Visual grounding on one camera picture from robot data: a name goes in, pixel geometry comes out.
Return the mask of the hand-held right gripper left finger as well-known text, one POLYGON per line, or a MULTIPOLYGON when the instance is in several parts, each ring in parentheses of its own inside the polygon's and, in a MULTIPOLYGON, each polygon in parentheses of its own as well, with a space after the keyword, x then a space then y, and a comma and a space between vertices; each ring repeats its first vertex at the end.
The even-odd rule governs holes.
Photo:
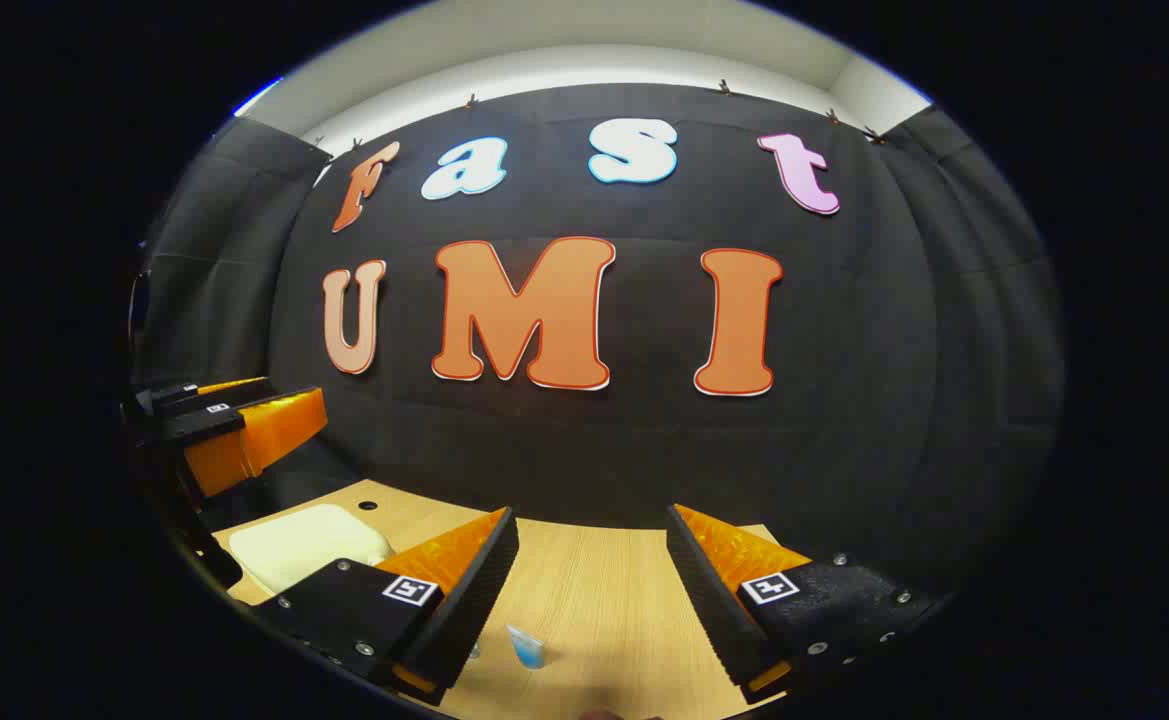
POLYGON ((519 551, 516 512, 487 512, 378 565, 333 559, 254 616, 379 688, 437 706, 478 643, 519 551))

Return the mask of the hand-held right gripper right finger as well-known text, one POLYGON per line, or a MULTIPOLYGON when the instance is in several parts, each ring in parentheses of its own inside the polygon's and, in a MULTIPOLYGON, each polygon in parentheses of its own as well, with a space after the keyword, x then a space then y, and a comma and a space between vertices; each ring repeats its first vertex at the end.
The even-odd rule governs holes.
POLYGON ((895 582, 848 553, 808 558, 680 503, 666 520, 667 555, 750 705, 822 691, 945 610, 945 594, 895 582))

